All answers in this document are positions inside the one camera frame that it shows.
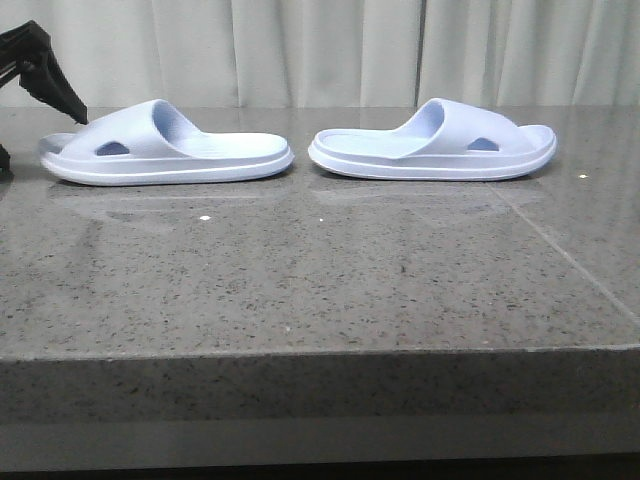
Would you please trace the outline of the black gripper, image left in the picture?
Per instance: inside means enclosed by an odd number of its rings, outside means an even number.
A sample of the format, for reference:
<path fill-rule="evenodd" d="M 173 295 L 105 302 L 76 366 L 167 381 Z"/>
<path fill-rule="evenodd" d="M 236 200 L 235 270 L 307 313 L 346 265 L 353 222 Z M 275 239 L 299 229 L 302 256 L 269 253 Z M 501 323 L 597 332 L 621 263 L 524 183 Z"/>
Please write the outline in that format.
<path fill-rule="evenodd" d="M 35 99 L 86 125 L 87 107 L 63 74 L 50 36 L 33 20 L 1 34 L 1 86 L 14 78 Z M 10 170 L 11 156 L 0 145 L 0 170 Z"/>

